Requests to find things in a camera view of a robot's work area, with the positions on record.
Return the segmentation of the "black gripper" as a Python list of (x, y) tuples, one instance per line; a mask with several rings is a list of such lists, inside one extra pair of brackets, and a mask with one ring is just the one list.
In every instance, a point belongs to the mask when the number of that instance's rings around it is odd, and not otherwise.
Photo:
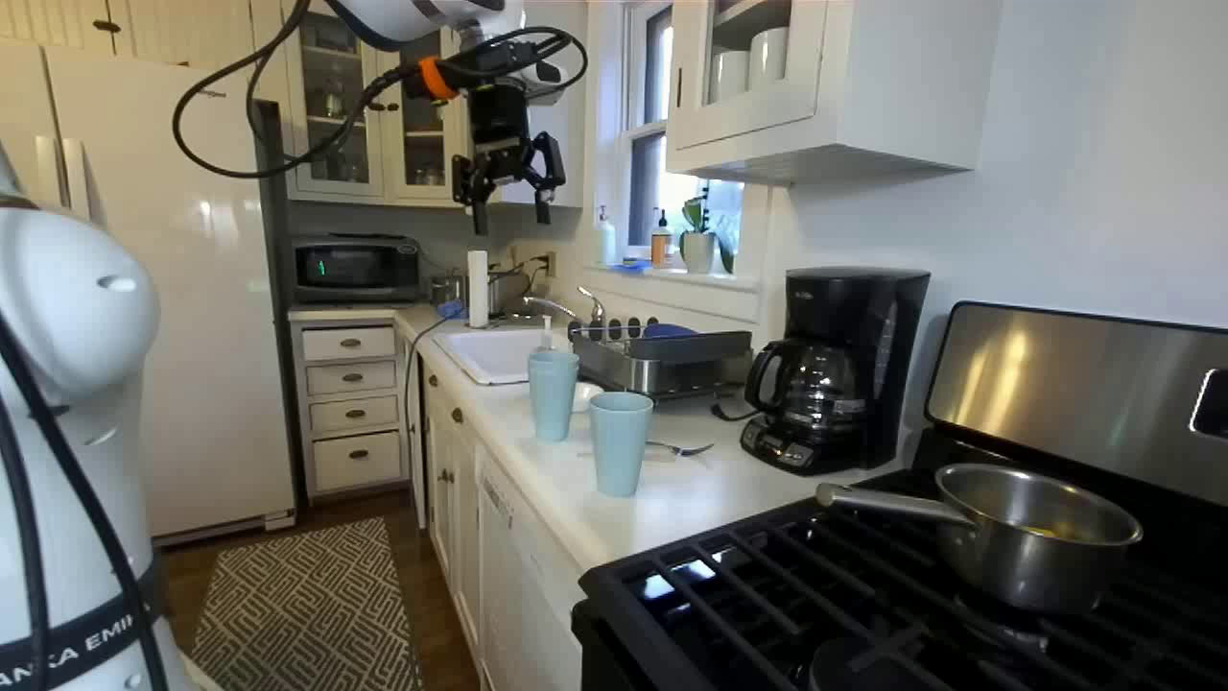
[(451, 158), (451, 200), (467, 207), (470, 230), (487, 236), (487, 200), (497, 183), (532, 189), (532, 218), (552, 222), (552, 196), (568, 182), (560, 141), (529, 131), (529, 96), (495, 84), (467, 96), (470, 155)]

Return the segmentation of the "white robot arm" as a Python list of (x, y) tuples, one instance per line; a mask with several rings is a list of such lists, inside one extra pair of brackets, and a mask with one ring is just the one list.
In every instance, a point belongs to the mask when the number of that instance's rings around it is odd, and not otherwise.
[[(552, 96), (588, 72), (560, 27), (497, 27), (505, 0), (326, 0), (340, 27), (398, 52), (463, 31), (451, 59), (391, 64), (450, 105), (455, 93)], [(560, 81), (547, 59), (579, 52)], [(193, 691), (156, 594), (138, 470), (138, 374), (156, 332), (140, 262), (84, 215), (43, 207), (4, 175), (0, 460), (4, 460), (4, 691)]]

